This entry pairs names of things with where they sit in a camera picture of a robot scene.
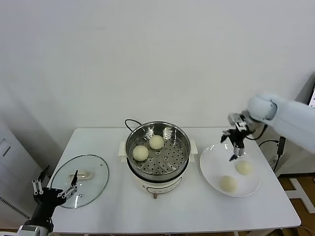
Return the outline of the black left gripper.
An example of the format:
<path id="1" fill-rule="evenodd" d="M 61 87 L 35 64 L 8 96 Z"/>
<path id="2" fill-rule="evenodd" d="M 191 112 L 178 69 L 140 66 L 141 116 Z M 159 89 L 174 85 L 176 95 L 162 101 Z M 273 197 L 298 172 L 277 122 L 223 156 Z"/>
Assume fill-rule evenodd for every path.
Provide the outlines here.
<path id="1" fill-rule="evenodd" d="M 50 166 L 48 165 L 38 176 L 37 179 L 32 180 L 33 186 L 33 198 L 37 203 L 32 219 L 50 219 L 53 216 L 55 208 L 63 205 L 66 199 L 73 196 L 77 192 L 77 175 L 76 170 L 73 175 L 70 186 L 66 190 L 56 188 L 42 188 L 42 182 L 44 181 Z"/>

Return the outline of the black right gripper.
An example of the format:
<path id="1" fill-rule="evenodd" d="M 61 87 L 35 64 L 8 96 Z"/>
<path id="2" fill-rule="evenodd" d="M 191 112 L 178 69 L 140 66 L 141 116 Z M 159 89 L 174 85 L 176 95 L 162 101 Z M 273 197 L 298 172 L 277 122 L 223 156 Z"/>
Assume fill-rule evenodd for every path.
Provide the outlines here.
<path id="1" fill-rule="evenodd" d="M 233 144 L 233 155 L 229 159 L 229 162 L 238 159 L 244 154 L 244 139 L 250 134 L 247 130 L 228 129 L 223 131 L 220 143 L 225 142 L 226 139 Z"/>

